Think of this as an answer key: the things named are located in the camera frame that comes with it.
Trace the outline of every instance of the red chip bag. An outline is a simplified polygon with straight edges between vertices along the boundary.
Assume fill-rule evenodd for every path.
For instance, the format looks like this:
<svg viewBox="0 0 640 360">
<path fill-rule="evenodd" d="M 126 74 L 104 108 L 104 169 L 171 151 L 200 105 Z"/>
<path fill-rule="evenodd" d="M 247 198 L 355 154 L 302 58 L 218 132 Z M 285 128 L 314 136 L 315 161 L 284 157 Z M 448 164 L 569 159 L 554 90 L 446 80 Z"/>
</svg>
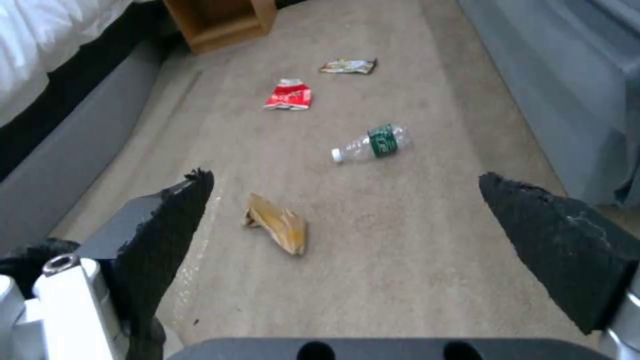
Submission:
<svg viewBox="0 0 640 360">
<path fill-rule="evenodd" d="M 311 105 L 311 89 L 300 79 L 280 79 L 265 109 L 307 110 Z"/>
</svg>

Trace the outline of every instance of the wooden shelf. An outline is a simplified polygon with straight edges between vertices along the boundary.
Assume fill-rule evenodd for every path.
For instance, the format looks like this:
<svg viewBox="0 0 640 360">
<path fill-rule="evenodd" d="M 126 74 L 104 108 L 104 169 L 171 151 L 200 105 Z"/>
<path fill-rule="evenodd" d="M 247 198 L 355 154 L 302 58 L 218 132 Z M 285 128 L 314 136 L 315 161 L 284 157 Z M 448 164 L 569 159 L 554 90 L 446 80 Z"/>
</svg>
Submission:
<svg viewBox="0 0 640 360">
<path fill-rule="evenodd" d="M 274 0 L 164 0 L 196 54 L 266 35 L 276 17 Z"/>
</svg>

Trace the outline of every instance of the plastic bottle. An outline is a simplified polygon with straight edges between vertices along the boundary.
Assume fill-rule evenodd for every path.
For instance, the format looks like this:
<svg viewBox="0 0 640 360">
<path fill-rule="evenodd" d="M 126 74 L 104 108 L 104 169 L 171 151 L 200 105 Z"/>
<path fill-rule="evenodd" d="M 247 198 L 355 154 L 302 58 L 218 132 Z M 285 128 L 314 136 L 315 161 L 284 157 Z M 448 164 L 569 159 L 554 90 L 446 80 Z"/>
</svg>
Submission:
<svg viewBox="0 0 640 360">
<path fill-rule="evenodd" d="M 387 124 L 369 130 L 366 135 L 353 140 L 349 145 L 331 151 L 333 160 L 368 160 L 383 158 L 407 147 L 411 143 L 405 127 Z"/>
</svg>

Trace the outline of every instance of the gray bed frame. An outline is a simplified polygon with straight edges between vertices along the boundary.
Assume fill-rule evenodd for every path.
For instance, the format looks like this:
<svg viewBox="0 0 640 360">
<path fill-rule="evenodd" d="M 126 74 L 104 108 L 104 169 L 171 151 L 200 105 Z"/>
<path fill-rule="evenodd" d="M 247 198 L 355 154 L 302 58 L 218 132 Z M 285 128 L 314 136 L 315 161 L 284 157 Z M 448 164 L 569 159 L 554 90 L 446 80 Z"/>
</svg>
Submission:
<svg viewBox="0 0 640 360">
<path fill-rule="evenodd" d="M 0 255 L 46 239 L 111 163 L 161 63 L 159 48 L 141 43 L 0 183 Z"/>
<path fill-rule="evenodd" d="M 640 3 L 458 2 L 567 194 L 640 205 Z"/>
</svg>

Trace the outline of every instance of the trash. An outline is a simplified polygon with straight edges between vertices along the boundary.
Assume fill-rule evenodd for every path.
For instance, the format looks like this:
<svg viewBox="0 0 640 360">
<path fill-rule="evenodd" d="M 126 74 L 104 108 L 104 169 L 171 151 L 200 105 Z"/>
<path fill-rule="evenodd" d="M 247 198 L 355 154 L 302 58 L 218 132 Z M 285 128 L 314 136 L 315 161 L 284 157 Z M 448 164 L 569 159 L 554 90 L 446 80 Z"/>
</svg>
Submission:
<svg viewBox="0 0 640 360">
<path fill-rule="evenodd" d="M 307 110 L 311 105 L 311 89 L 300 79 L 280 79 L 265 109 Z"/>
<path fill-rule="evenodd" d="M 378 64 L 378 59 L 373 60 L 352 60 L 338 59 L 324 64 L 320 72 L 332 72 L 334 74 L 369 74 Z"/>
<path fill-rule="evenodd" d="M 411 143 L 405 127 L 391 124 L 369 130 L 366 135 L 353 140 L 349 145 L 331 151 L 333 160 L 341 163 L 345 160 L 367 160 L 383 158 Z"/>
<path fill-rule="evenodd" d="M 305 253 L 307 223 L 287 208 L 278 208 L 252 193 L 247 203 L 244 224 L 250 227 L 262 226 L 291 255 Z"/>
</svg>

